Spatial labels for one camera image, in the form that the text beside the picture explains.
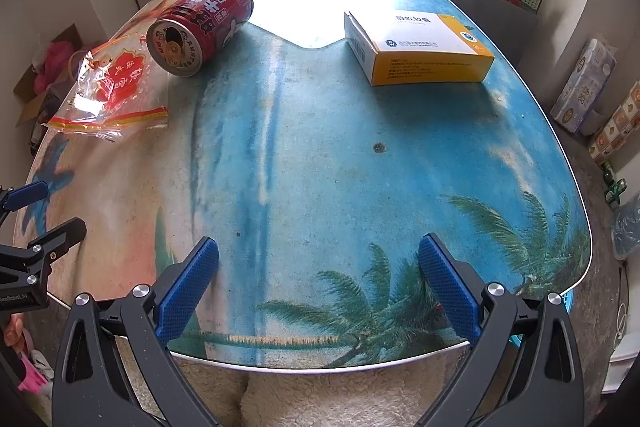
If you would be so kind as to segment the person's left hand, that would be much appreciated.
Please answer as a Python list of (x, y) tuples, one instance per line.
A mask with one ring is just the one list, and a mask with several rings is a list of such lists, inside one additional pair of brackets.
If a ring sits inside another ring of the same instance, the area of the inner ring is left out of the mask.
[(14, 313), (10, 316), (9, 322), (3, 327), (3, 341), (6, 347), (12, 348), (16, 352), (24, 352), (26, 355), (30, 351), (29, 333), (24, 325), (25, 314)]

